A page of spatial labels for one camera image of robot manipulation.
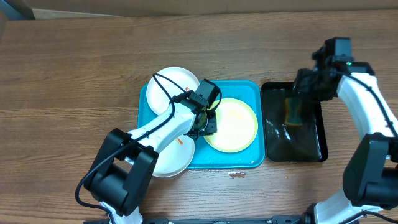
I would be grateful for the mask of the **yellow plate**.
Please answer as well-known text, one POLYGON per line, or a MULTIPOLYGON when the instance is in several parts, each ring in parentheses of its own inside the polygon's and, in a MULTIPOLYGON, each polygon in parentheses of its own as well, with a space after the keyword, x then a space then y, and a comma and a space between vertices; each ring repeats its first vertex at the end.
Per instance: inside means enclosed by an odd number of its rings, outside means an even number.
POLYGON ((238 99, 224 98, 215 114, 217 132, 204 137, 211 147, 233 153, 244 150, 254 142, 259 124, 248 104, 238 99))

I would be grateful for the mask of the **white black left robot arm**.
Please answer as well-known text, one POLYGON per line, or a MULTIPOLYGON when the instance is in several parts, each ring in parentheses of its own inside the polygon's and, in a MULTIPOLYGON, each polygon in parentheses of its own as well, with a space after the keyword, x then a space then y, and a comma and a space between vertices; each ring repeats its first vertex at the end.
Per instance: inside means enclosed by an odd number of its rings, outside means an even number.
POLYGON ((197 138, 215 133, 213 100, 175 96, 168 108, 145 126, 128 133, 116 128, 106 136, 88 173, 85 188, 104 210, 109 223, 122 223, 144 198, 159 154, 182 135, 197 138))

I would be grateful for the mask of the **white plate with red ring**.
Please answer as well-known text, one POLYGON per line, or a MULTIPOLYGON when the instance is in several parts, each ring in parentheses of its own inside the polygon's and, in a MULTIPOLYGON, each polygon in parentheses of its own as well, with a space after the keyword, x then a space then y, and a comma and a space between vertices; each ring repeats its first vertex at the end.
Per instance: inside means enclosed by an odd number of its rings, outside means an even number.
MULTIPOLYGON (((171 96, 177 96, 183 91, 193 90, 195 91, 200 82, 194 74, 181 67, 168 67, 157 72, 159 75, 165 76, 175 82, 179 87, 174 85, 172 82, 166 80, 163 77, 156 75, 155 77, 159 83, 163 86, 166 92, 171 96)), ((156 114, 162 114, 169 106, 169 98, 160 88, 160 86, 155 82, 154 78, 151 78, 147 90, 146 98, 151 110, 156 114)))

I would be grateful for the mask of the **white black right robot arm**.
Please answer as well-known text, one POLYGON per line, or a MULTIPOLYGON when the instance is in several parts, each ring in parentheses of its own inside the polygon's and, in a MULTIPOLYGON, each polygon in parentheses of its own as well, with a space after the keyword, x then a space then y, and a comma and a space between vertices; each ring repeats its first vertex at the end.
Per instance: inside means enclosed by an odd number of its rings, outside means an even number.
POLYGON ((386 167, 385 162, 397 162, 397 118, 383 98, 370 64, 335 62, 324 69, 302 68, 294 92, 307 101, 341 99, 360 138, 343 172, 341 190, 309 207, 302 223, 354 223, 396 208, 397 169, 386 167))

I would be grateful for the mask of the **green yellow sponge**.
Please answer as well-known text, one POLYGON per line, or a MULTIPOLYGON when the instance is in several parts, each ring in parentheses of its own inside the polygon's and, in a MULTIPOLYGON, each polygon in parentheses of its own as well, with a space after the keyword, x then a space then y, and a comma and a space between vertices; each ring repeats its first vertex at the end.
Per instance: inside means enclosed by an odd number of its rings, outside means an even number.
POLYGON ((301 109, 302 100, 297 97, 289 97, 285 99, 285 118, 284 124, 287 126, 301 126, 301 109))

